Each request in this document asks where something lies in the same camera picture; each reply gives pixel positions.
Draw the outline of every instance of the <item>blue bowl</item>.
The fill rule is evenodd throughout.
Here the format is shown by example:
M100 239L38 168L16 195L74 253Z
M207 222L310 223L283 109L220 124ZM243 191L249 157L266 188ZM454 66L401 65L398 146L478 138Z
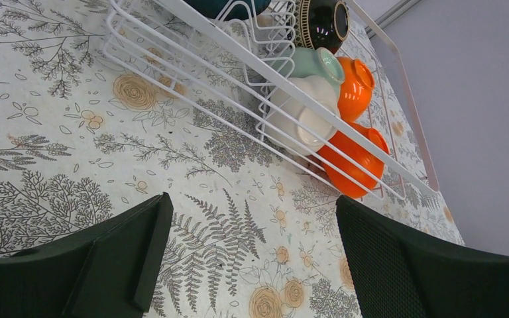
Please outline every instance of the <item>blue bowl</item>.
M255 16L261 14L270 5L271 0L254 0L254 7L256 9ZM201 15L209 19L215 19L217 15L223 10L228 0L184 0L189 6L193 7ZM251 0L233 0L233 2L246 3L251 8ZM225 17L226 21L239 19L249 19L249 12L242 4L236 5L231 12Z

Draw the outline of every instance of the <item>mint green mug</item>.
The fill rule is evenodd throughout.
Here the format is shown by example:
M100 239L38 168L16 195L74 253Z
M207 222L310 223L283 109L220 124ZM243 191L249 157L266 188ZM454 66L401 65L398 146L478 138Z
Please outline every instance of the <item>mint green mug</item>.
M290 55L292 55L291 48L286 49L281 54L283 57ZM331 51L326 48L318 48L317 50L296 48L292 60L295 63L293 71L292 63L285 60L277 60L273 64L271 62L269 64L284 77L306 78L311 75L319 75L325 78L335 89L338 99L341 93L341 84L345 81L345 75L342 65Z

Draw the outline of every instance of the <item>black cup with gold pattern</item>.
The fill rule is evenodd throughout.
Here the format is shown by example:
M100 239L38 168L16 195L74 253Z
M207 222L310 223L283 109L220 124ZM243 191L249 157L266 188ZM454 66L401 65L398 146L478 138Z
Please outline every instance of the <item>black cup with gold pattern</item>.
M295 45L336 53L349 34L350 17L342 0L296 0Z

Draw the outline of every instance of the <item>tablecloth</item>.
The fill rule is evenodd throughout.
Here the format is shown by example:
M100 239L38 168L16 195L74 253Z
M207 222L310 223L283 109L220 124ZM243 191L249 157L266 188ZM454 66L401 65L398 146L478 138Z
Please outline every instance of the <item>tablecloth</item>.
M185 31L158 5L140 5ZM147 317L360 317L335 220L337 191L108 60L101 51L107 9L102 0L0 0L0 256L166 191L175 214ZM344 48L372 66L363 27L351 30ZM225 52L217 65L241 76ZM360 122L380 129L391 153L424 176L393 89L382 70L374 74L387 105L376 85L372 121ZM200 78L236 93L217 74ZM255 120L217 96L194 85L177 89L254 133ZM386 170L383 180L398 176ZM404 188L405 200L385 193L363 201L463 243L441 195Z

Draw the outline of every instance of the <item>dish rack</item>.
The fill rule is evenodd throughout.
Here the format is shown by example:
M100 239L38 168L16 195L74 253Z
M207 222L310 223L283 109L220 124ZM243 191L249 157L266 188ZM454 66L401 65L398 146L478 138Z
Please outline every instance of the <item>dish rack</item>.
M315 162L317 158L321 162L328 164L342 174L345 178L348 178L361 188L365 189L368 194L377 199L382 199L386 191L392 192L398 199L404 199L404 183L408 182L416 186L425 195L434 195L438 189L438 182L435 175L435 171L432 166L431 158L428 152L427 144L422 132L420 120L416 113L412 94L407 82L405 70L400 59L397 48L389 37L373 22L373 20L353 1L345 0L346 4L352 9L352 13L356 13L370 28L375 31L377 36L381 38L391 49L396 60L395 62L399 65L400 75L404 84L406 92L407 103L409 110L412 114L412 126L418 141L418 146L422 155L422 159L425 164L426 177L418 177L409 172L403 165L397 161L396 154L389 155L383 150L379 149L371 141L365 138L363 135L358 133L355 129L350 127L347 123L343 122L339 117L335 116L331 111L328 111L325 107L320 105L317 101L312 99L309 95L298 89L293 85L287 76L281 76L278 72L273 70L270 66L276 61L286 61L292 63L291 55L295 52L295 46L293 41L295 39L295 30L293 25L295 24L295 0L272 0L269 8L260 14L258 17L249 19L246 21L230 20L225 21L225 17L231 12L231 10L239 5L243 6L250 16L255 11L255 2L251 0L251 6L248 6L245 2L229 0L227 5L223 8L220 14L215 20L210 20L200 15L196 10L191 8L183 0L150 0L151 5L156 8L161 8L161 11L169 12L172 14L172 19L180 19L179 23L186 23L190 31L187 34L181 34L175 32L171 28L161 23L159 19L151 18L151 12L144 12L144 9L140 6L142 0L109 0L111 4L111 11L107 17L106 24L111 35L105 42L103 47L103 53L105 56L110 58L117 64L120 64L124 68L131 70L132 72L142 76L159 88L169 91L170 94L179 97L180 100L193 105L200 111L212 116L214 119L225 123L227 126L236 130L238 133L245 135L247 138L259 143L265 147L268 151L273 152L275 155L283 158L289 163L295 165L305 173L317 178L321 182L334 187L327 179L323 178L323 174L315 171L317 169L324 169ZM229 34L229 28L231 25L237 27L237 24L242 28L244 33L244 41L240 42L236 38L233 38ZM155 54L155 51L146 50L139 43L129 40L124 32L133 32L136 36L142 39L142 42L146 42L149 46L154 47L157 52L162 52L163 58L160 54ZM198 40L199 38L207 36L213 42ZM377 61L375 54L369 51L369 49L363 45L363 43L355 36L352 30L350 30L350 36L354 36L359 44L372 56L375 63L375 69L373 72L378 72L381 69L380 64ZM209 49L215 44L216 49ZM283 56L283 52L287 48L292 48L291 55ZM132 56L130 60L123 60L114 55L113 51L123 51L126 54ZM217 57L222 51L234 55L242 63L242 72L244 75L244 81L235 79L232 75L218 69L211 62L214 57ZM344 49L340 49L337 55L348 56ZM152 77L150 74L145 74L140 71L134 64L135 61L148 63L148 66L154 68L157 72L162 74L165 78L170 78L170 83L167 81L159 82L157 78ZM251 109L242 103L236 101L233 97L226 95L211 87L208 83L199 79L199 73L191 71L193 68L204 68L208 69L213 74L217 74L224 78L229 83L236 85L241 91L249 94L253 100L256 101L258 107ZM256 72L262 77L260 80L252 80L250 74ZM382 81L377 81L380 85L380 91L382 94L382 100L384 107L386 107L386 97L384 95L384 87ZM256 119L256 134L250 134L245 132L243 129L237 127L233 123L221 118L220 116L212 113L209 109L198 105L195 101L188 99L184 96L184 93L178 87L195 85L200 87L202 90L210 91L212 94L218 96L226 103L240 109L246 114ZM331 123L336 129L341 131L350 139L360 144L364 149L368 150L371 154L376 156L379 160L383 161L387 167L392 169L398 174L398 182L395 184L386 184L381 178L376 178L368 170L363 168L360 164L355 162L352 158L339 151L338 148L330 144L327 140L323 140L318 134L312 131L310 128L293 118L281 110L279 105L275 105L270 101L270 97L277 89L281 89L290 95L290 98L294 98L301 102L303 105L317 113L327 122ZM346 160L350 161L356 167L361 169L365 174L373 178L378 182L378 187L375 189L367 189L361 185L357 180L353 179L350 175L344 171L335 167L333 164L322 158L319 154L311 151L309 148L304 146L302 143L297 141L295 138L288 134L280 131L277 127L273 126L267 121L269 116L274 113L281 113L289 120L294 121L297 125L314 135L320 141L324 142L328 147L334 149L342 155ZM281 135L285 136L288 140L294 144L301 146L310 152L313 156L298 156L292 157L287 155L285 152L280 151L276 147L270 145L265 139L271 137L265 133L266 128L270 127L273 130L280 132ZM400 185L402 193L399 193L393 189L394 186Z

